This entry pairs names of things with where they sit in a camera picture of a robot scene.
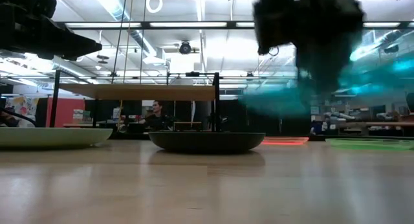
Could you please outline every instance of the ceiling pipe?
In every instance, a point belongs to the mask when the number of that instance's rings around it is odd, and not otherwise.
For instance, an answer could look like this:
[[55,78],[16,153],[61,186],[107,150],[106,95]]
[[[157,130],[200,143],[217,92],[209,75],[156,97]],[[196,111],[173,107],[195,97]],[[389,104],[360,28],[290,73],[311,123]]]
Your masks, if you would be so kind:
[[[108,11],[108,13],[117,21],[123,21],[124,23],[133,21],[131,14],[125,10],[121,0],[97,0]],[[149,44],[146,38],[139,30],[127,30],[128,34],[142,47],[146,56],[156,56],[157,52]]]

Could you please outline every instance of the security camera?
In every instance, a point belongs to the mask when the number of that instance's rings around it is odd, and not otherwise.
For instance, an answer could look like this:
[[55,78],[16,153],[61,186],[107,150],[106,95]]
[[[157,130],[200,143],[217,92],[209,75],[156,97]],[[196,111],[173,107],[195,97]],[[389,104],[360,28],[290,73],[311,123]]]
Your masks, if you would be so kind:
[[191,52],[191,46],[190,46],[190,43],[189,43],[188,41],[184,41],[184,42],[182,42],[182,43],[181,43],[181,46],[180,46],[180,49],[179,49],[179,52],[180,52],[181,54],[184,54],[184,55],[189,54],[189,53]]

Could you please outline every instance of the ceiling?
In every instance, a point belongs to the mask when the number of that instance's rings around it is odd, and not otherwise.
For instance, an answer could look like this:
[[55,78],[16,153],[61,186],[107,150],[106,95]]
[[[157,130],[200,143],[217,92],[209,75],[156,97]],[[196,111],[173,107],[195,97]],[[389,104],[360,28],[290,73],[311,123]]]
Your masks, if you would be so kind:
[[[162,8],[151,13],[146,7],[146,0],[118,0],[121,5],[126,3],[126,12],[133,21],[252,21],[252,2],[255,0],[162,0]],[[411,21],[414,19],[414,0],[360,0],[366,13],[366,21]],[[64,22],[114,21],[108,12],[108,6],[114,5],[115,0],[58,0],[53,20]],[[151,0],[150,6],[156,9],[157,0]],[[386,34],[389,30],[377,30],[375,38]],[[101,41],[103,50],[86,55],[78,62],[62,62],[66,68],[76,71],[77,76],[108,76],[115,71],[122,76],[149,76],[140,82],[147,84],[163,84],[165,78],[153,78],[166,75],[166,65],[146,63],[147,58],[138,43],[123,30],[77,30],[77,34]],[[263,83],[258,79],[256,86],[285,85],[296,76],[294,66],[295,48],[285,45],[279,48],[275,57],[258,56],[257,43],[253,30],[144,30],[141,32],[149,45],[154,49],[164,49],[165,59],[174,63],[177,71],[186,67],[197,71],[220,72],[223,76],[246,76],[254,72],[255,76],[273,76],[273,79]],[[409,52],[413,35],[407,35],[401,42],[397,54]],[[367,39],[367,44],[375,38]],[[195,53],[185,57],[178,53],[178,46],[183,41],[189,41]],[[108,56],[108,64],[97,69],[97,55]],[[396,54],[384,54],[375,51],[355,61],[354,68],[366,63],[380,63],[394,58]],[[125,80],[125,83],[136,83],[139,80]],[[246,80],[228,80],[223,82],[223,88],[246,87]]]

